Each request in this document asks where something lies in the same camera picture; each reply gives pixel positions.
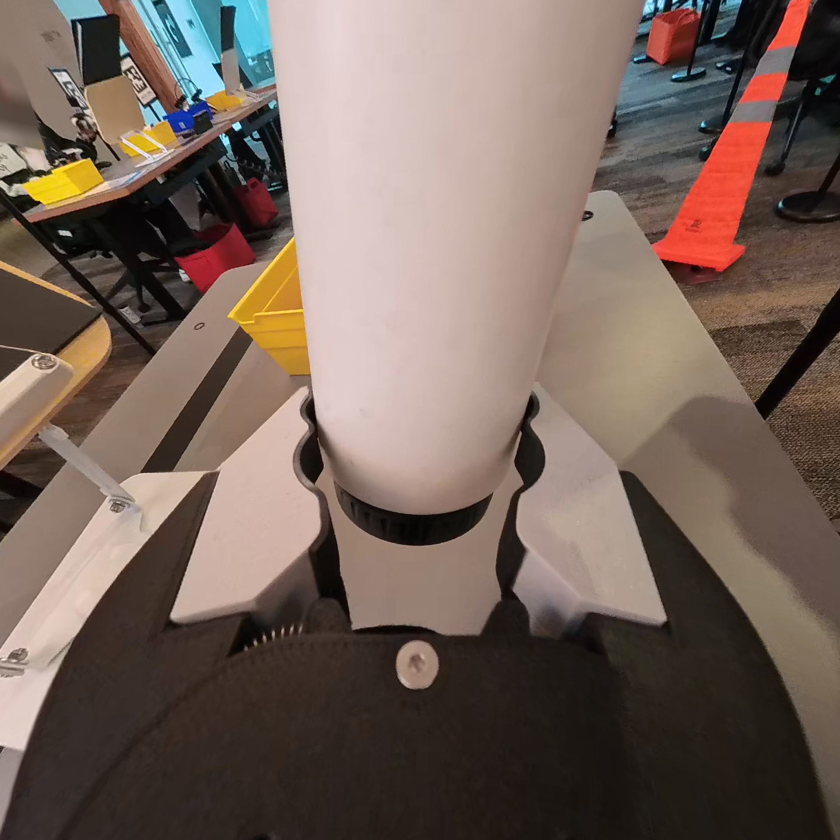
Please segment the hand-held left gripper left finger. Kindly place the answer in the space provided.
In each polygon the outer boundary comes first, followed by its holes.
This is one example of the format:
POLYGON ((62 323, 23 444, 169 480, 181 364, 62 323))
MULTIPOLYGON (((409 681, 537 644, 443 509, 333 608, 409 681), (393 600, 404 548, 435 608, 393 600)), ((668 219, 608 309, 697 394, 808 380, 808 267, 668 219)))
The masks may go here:
POLYGON ((246 615, 259 626, 291 626, 318 598, 311 550, 326 514, 303 471, 310 402, 310 392, 294 392, 219 466, 173 623, 246 615))

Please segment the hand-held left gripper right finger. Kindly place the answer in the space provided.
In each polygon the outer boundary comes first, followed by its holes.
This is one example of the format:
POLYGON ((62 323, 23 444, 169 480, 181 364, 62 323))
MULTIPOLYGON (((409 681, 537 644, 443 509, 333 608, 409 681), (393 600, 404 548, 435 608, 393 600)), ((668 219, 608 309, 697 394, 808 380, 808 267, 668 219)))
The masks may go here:
POLYGON ((532 628, 591 614, 661 627, 667 615, 616 463, 542 387, 520 436, 512 592, 532 628))

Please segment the white roll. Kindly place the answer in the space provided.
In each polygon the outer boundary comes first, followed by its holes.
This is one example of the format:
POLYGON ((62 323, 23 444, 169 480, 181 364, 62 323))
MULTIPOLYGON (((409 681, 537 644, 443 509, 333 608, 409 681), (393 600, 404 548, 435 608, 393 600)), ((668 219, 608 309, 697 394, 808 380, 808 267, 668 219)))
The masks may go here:
POLYGON ((268 2, 319 442, 372 536, 507 473, 644 2, 268 2))

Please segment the white board stand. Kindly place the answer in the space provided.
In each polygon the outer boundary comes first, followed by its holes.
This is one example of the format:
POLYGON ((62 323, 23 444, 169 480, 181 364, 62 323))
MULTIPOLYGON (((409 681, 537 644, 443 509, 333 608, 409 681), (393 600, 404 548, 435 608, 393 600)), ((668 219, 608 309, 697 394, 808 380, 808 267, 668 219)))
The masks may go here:
POLYGON ((18 361, 2 378, 2 438, 29 415, 40 440, 103 496, 26 613, 2 642, 2 750, 23 752, 67 650, 107 589, 165 519, 205 477, 203 471, 140 474, 121 484, 47 421, 48 401, 70 383, 71 365, 49 353, 3 348, 18 361))

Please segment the yellow plastic bin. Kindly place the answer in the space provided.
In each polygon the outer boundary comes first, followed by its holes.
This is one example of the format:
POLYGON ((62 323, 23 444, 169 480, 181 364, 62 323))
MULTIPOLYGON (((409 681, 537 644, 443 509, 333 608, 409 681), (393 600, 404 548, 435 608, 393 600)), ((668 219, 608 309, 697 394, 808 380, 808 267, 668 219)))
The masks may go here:
POLYGON ((261 271, 228 318, 290 376, 310 375, 294 238, 261 271))

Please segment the black framed tag sign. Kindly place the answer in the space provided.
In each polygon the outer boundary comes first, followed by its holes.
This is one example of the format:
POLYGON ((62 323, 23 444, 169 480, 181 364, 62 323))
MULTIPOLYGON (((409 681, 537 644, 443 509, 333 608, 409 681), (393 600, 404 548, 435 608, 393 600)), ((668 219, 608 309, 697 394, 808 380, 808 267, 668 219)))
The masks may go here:
POLYGON ((755 402, 762 419, 767 419, 796 387, 839 334, 839 290, 820 312, 811 330, 755 402))

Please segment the red plastic bin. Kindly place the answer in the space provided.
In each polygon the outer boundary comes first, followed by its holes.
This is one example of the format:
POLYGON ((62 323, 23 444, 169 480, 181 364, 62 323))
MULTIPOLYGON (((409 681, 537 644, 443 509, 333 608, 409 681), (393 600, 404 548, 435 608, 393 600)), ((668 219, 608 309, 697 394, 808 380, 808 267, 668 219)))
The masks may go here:
POLYGON ((208 227, 198 237, 204 247, 175 257, 175 262, 202 295, 227 271, 256 262, 254 250, 236 224, 208 227))
POLYGON ((646 57, 660 66, 685 64, 695 47, 700 11, 681 7, 653 18, 647 37, 646 57))

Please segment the long wooden desk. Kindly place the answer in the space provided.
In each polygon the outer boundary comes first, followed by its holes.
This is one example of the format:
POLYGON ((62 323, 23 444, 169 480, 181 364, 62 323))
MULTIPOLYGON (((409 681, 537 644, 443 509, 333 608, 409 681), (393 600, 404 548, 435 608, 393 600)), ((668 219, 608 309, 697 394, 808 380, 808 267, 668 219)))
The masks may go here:
POLYGON ((112 315, 140 346, 151 351, 134 326, 107 302, 68 257, 52 245, 41 225, 47 222, 88 223, 99 243, 120 262, 126 277, 138 281, 157 304, 158 310, 141 317, 143 326, 182 321, 187 310, 158 279, 157 275, 164 268, 154 268, 153 260, 142 260, 140 252, 130 247, 125 228, 118 226, 114 213, 119 209, 141 211, 158 206, 186 184, 197 182, 215 213, 226 223, 236 224, 248 242, 268 238, 271 227, 251 223, 220 162, 227 154, 222 138, 237 125, 241 125, 247 134, 259 133, 263 139, 268 139, 271 151, 281 151, 279 111, 271 105, 276 100, 276 85, 251 89, 246 92, 245 102, 217 116, 209 131, 141 162, 117 163, 116 175, 110 176, 102 185, 54 205, 38 205, 19 215, 18 221, 70 273, 81 289, 112 315))

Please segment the small yellow bin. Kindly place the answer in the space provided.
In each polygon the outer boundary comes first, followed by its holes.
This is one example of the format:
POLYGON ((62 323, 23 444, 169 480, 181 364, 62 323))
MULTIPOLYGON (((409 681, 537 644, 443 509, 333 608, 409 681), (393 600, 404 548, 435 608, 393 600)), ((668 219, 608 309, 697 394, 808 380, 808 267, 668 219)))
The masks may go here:
POLYGON ((52 205, 89 193, 103 183, 96 165, 85 159, 55 168, 24 183, 23 188, 37 203, 52 205))

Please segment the orange traffic cone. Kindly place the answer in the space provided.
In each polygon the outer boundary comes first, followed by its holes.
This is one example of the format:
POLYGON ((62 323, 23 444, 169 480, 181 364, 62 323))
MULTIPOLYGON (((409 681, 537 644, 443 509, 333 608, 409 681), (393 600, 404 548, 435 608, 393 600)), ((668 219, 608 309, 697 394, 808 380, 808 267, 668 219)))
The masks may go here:
POLYGON ((788 2, 780 26, 654 252, 666 264, 722 272, 744 253, 742 216, 811 2, 788 2))

